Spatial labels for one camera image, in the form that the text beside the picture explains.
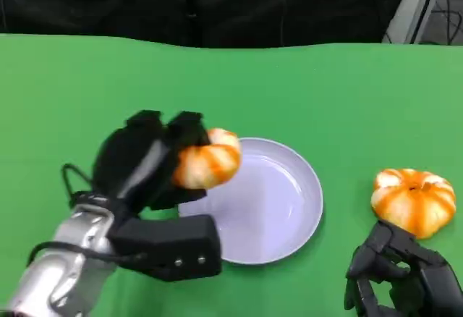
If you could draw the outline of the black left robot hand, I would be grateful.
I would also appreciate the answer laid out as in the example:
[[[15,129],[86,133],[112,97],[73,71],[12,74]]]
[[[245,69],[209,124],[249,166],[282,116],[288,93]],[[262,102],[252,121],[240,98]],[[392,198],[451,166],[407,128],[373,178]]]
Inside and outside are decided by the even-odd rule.
[[[102,144],[92,171],[92,188],[134,214],[163,210],[206,196],[174,181],[185,148],[209,143],[202,114],[182,111],[164,124],[159,111],[142,110]]]

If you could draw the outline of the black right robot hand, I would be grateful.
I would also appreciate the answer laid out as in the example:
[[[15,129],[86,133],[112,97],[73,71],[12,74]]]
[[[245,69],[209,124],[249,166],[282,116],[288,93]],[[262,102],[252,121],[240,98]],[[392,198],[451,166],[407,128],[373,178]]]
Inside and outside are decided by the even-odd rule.
[[[462,315],[462,288],[450,263],[382,219],[355,249],[346,278],[344,309],[358,316]]]

